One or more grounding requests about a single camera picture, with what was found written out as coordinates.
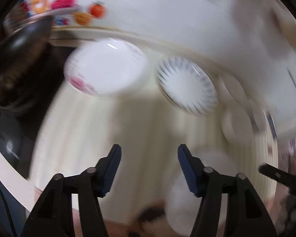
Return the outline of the colourful wall stickers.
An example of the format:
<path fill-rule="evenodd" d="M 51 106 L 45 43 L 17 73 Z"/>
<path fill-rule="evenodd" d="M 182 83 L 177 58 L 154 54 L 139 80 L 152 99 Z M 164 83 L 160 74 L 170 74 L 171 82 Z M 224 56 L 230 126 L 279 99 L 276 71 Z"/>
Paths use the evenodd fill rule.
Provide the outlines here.
<path fill-rule="evenodd" d="M 108 9 L 106 0 L 19 0 L 6 16 L 5 24 L 17 29 L 30 18 L 54 17 L 55 27 L 83 26 L 88 27 L 95 20 L 103 19 Z"/>

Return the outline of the black wok pan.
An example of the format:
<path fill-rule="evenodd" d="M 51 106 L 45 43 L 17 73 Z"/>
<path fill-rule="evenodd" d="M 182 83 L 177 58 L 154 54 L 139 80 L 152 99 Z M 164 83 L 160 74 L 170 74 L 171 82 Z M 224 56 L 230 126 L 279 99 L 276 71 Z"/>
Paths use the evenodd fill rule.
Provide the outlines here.
<path fill-rule="evenodd" d="M 45 50 L 53 25 L 53 16 L 41 17 L 15 31 L 0 46 L 0 100 L 13 89 Z"/>

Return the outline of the white bowl blue pattern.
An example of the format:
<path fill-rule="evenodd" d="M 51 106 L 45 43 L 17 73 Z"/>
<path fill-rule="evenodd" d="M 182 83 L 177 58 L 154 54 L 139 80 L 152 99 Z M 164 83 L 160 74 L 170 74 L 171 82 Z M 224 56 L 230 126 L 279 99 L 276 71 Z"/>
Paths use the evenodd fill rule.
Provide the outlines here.
<path fill-rule="evenodd" d="M 247 113 L 252 126 L 252 137 L 250 143 L 253 143 L 255 137 L 269 131 L 272 136 L 272 142 L 268 146 L 274 145 L 276 143 L 277 135 L 271 115 L 267 114 L 265 110 L 259 106 L 251 106 L 248 108 Z"/>

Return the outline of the plain white bowl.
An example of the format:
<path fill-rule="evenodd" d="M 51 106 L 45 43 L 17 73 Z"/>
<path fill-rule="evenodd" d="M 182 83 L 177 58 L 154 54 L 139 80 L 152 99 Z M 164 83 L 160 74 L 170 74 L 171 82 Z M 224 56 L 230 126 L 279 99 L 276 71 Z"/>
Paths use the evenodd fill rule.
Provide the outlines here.
<path fill-rule="evenodd" d="M 227 143 L 248 149 L 253 143 L 254 133 L 247 111 L 242 106 L 226 106 L 221 116 L 221 130 Z"/>

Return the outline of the striped cat table mat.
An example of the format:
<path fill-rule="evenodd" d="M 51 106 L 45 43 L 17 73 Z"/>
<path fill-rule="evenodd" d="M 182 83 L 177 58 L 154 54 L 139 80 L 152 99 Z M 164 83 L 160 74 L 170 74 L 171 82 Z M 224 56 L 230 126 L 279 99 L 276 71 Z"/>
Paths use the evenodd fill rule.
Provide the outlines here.
<path fill-rule="evenodd" d="M 121 163 L 111 191 L 100 200 L 110 234 L 176 236 L 165 208 L 169 187 L 181 170 L 177 147 L 184 143 L 193 154 L 225 152 L 271 210 L 276 184 L 258 172 L 262 163 L 277 165 L 277 144 L 268 146 L 271 133 L 255 137 L 248 149 L 229 145 L 221 131 L 225 106 L 193 115 L 171 104 L 155 79 L 154 67 L 162 55 L 149 48 L 145 52 L 150 76 L 130 95 L 92 97 L 66 82 L 61 85 L 36 140 L 30 172 L 35 191 L 43 190 L 56 173 L 71 176 L 94 166 L 117 143 Z"/>

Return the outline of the white plate grey flower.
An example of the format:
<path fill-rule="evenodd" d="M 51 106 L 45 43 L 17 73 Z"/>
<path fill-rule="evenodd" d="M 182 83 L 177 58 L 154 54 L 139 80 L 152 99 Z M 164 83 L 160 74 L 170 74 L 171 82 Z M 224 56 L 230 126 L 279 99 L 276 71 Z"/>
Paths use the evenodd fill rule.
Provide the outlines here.
<path fill-rule="evenodd" d="M 201 150 L 195 154 L 205 166 L 218 173 L 235 176 L 238 173 L 233 160 L 223 151 Z M 190 192 L 184 174 L 179 170 L 172 181 L 166 198 L 165 214 L 170 227 L 182 236 L 189 236 L 194 226 L 201 198 Z"/>

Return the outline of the blue leaf pattern plate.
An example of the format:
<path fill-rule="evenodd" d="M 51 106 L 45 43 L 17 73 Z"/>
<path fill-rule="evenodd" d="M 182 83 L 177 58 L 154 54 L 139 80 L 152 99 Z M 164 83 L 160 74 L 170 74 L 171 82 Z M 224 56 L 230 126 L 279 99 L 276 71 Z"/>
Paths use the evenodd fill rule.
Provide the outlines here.
<path fill-rule="evenodd" d="M 209 114 L 218 104 L 213 81 L 195 62 L 184 57 L 162 59 L 156 69 L 156 78 L 164 94 L 184 111 Z"/>

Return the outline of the white plate pink flowers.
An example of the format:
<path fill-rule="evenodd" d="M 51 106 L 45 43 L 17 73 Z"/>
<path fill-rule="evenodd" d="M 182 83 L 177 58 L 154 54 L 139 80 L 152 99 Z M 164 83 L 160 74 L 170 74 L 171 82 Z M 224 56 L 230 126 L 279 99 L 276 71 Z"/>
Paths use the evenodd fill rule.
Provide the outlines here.
<path fill-rule="evenodd" d="M 146 54 L 136 45 L 113 38 L 79 45 L 65 61 L 66 81 L 93 96 L 112 96 L 135 89 L 148 72 Z"/>

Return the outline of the white bowl black rim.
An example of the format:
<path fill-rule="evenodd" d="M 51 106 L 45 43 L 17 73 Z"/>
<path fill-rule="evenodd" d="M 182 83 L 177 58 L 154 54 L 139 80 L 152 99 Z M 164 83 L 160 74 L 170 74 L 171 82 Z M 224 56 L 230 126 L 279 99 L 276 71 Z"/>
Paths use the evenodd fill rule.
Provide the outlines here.
<path fill-rule="evenodd" d="M 224 105 L 239 105 L 249 108 L 249 99 L 240 82 L 232 75 L 220 73 L 216 81 L 219 100 Z"/>

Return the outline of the black gas stove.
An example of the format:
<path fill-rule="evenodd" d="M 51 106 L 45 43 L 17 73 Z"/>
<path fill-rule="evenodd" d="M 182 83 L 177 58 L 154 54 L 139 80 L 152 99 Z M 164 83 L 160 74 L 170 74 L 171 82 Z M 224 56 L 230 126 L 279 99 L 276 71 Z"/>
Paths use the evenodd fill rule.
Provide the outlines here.
<path fill-rule="evenodd" d="M 64 80 L 65 61 L 73 50 L 49 44 L 0 102 L 0 153 L 25 179 L 39 128 Z"/>

